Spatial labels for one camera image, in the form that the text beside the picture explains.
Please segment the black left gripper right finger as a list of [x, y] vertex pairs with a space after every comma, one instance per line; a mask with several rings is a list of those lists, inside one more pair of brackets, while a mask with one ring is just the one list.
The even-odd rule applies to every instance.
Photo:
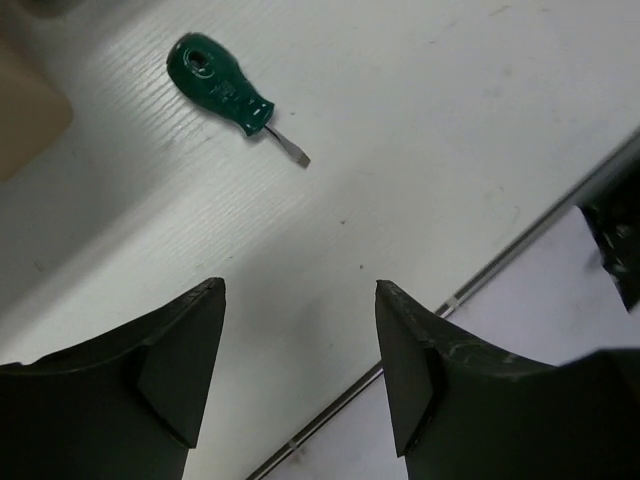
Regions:
[[635, 479], [639, 353], [561, 366], [495, 346], [395, 283], [375, 318], [396, 452], [412, 479]]

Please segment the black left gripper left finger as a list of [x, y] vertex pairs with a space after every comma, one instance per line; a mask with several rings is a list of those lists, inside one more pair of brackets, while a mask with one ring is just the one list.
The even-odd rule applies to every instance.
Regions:
[[210, 278], [34, 363], [1, 368], [5, 479], [179, 479], [197, 445], [225, 316]]

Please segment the tan plastic toolbox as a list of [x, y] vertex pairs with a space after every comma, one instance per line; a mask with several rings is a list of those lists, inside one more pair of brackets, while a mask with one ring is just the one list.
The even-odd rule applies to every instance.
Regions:
[[1, 34], [1, 179], [48, 148], [71, 124], [68, 97], [44, 62]]

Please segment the green stubby flathead screwdriver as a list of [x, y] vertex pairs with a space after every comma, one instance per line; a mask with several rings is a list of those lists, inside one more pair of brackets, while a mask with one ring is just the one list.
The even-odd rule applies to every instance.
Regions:
[[294, 163], [309, 167], [308, 155], [271, 124], [275, 104], [258, 92], [223, 45], [189, 32], [169, 51], [166, 69], [177, 89], [198, 108], [236, 125], [248, 138], [271, 136]]

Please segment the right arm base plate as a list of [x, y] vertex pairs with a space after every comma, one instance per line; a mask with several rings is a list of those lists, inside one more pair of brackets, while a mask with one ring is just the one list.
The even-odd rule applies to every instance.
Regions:
[[631, 312], [639, 304], [639, 193], [610, 191], [581, 211], [599, 248], [602, 267]]

